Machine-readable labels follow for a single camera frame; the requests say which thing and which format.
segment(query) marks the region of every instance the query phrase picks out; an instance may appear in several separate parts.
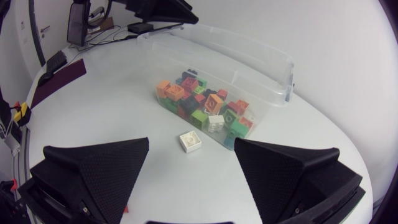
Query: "table surface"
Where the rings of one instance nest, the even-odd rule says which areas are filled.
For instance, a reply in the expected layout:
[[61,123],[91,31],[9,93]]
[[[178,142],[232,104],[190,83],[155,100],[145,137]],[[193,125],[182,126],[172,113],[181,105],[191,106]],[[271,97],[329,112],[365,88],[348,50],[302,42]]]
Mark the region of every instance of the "table surface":
[[[75,49],[63,49],[68,61]],[[136,40],[95,47],[77,56],[87,74],[59,89],[32,110],[29,165],[44,159],[44,146],[77,147],[148,137],[150,149],[121,223],[261,223],[234,151],[161,107],[155,86],[137,69]],[[27,102],[32,102],[37,80]],[[178,136],[195,130],[202,147],[186,154]],[[309,149],[340,149],[339,161],[363,177],[366,191],[344,223],[369,223],[372,188],[366,166],[346,134],[294,95],[274,107],[249,135],[256,141]]]

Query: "plastic storage box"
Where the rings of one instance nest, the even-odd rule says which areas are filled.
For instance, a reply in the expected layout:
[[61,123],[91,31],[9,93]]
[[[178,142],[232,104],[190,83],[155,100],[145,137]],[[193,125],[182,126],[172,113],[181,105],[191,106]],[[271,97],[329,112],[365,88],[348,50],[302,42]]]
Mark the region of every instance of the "plastic storage box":
[[142,34],[137,43],[156,74],[151,81],[160,105],[228,149],[271,106],[292,97],[292,58],[248,37],[184,24]]

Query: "black mesh surface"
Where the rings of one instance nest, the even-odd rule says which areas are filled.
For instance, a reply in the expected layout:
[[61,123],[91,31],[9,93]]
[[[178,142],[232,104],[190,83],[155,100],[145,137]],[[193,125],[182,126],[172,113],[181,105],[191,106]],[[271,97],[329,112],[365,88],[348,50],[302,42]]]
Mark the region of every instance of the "black mesh surface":
[[119,223],[148,152],[148,139],[107,144],[80,162],[80,174],[99,211]]
[[260,145],[236,139],[235,152],[263,223],[276,223],[287,206],[303,164]]

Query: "door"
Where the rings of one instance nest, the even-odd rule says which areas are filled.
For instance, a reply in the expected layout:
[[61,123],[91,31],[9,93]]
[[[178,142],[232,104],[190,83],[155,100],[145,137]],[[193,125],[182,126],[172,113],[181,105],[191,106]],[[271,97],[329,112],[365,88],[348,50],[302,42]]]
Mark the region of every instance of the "door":
[[[106,7],[105,0],[91,0],[90,11]],[[40,45],[47,61],[59,50],[67,47],[68,20],[73,0],[34,0],[35,20]]]

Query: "maroon mat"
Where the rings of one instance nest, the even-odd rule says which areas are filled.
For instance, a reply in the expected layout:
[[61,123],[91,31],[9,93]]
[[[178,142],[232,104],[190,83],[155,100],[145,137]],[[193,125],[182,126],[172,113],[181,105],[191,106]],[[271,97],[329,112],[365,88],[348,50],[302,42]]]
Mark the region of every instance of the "maroon mat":
[[36,88],[30,108],[35,107],[48,96],[64,87],[66,84],[84,75],[85,73],[86,67],[83,59],[80,59],[77,62],[59,70],[47,83],[44,83],[42,86]]

